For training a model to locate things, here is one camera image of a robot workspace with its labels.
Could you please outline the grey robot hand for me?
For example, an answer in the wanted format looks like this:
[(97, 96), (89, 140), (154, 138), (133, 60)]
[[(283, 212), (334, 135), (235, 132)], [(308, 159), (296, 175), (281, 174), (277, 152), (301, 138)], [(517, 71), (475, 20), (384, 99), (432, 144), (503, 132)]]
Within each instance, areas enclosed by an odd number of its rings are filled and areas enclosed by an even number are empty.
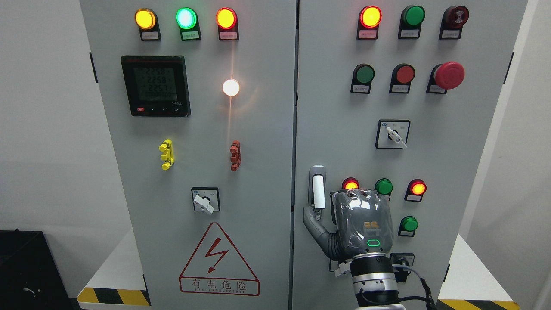
[(323, 253), (333, 261), (345, 261), (366, 253), (391, 251), (393, 223), (387, 195), (370, 189), (349, 189), (331, 195), (337, 231), (317, 222), (313, 208), (303, 210), (303, 223)]

